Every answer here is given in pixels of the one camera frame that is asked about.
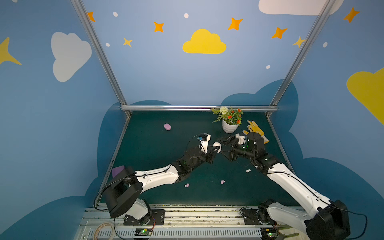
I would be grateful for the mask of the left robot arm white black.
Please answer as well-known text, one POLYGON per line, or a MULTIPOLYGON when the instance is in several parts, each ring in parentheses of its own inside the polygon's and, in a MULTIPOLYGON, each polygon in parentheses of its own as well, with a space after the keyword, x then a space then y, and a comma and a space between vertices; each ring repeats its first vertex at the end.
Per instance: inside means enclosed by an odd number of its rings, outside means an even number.
POLYGON ((218 142, 205 150, 203 147, 191 148, 182 158, 163 168, 150 171, 134 171, 131 167, 125 167, 100 191, 100 195, 105 198, 110 217, 117 218, 128 212, 134 207, 141 193, 147 190, 186 180, 191 172, 203 163, 212 164, 221 149, 218 142))

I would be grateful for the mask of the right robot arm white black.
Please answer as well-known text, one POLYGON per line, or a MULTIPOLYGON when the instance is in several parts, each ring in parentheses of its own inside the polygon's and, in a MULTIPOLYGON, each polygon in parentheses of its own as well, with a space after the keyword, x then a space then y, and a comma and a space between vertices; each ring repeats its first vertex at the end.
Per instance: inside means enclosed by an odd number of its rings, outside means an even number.
POLYGON ((236 161, 238 157, 250 160, 258 171, 277 183, 303 207, 303 211, 298 211, 267 200, 258 206, 256 215, 261 223, 288 225, 305 233, 311 240, 344 240, 350 235, 346 205, 318 193, 275 156, 267 153, 260 134, 236 134, 214 143, 218 152, 222 151, 222 146, 230 148, 225 155, 228 160, 236 161))

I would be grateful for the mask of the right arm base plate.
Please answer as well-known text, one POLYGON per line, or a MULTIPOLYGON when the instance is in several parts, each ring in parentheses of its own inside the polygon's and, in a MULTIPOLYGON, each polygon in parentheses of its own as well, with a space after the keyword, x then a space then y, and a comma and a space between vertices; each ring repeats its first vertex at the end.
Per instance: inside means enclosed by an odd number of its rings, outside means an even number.
POLYGON ((245 225, 271 225, 275 226, 278 222, 274 221, 267 213, 266 210, 241 208, 240 214, 242 215, 245 225))

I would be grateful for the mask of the white earbud charging case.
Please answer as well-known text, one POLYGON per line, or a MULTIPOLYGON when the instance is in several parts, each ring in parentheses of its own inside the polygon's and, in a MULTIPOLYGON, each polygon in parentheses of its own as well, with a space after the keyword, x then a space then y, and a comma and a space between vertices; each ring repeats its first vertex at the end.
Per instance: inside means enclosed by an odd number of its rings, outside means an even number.
POLYGON ((214 148, 214 151, 215 151, 216 153, 220 153, 221 150, 222 150, 222 145, 221 145, 221 143, 219 143, 219 142, 214 142, 214 144, 213 144, 213 148, 214 148))

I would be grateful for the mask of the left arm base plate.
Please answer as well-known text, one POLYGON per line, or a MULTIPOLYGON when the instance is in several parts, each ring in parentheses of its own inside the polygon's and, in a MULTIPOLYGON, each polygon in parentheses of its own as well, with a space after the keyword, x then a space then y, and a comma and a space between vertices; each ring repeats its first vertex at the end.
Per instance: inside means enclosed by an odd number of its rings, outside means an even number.
POLYGON ((146 214, 140 220, 136 220, 134 217, 130 215, 125 215, 124 218, 124 226, 152 226, 155 225, 163 226, 165 221, 165 210, 150 210, 148 214, 146 214))

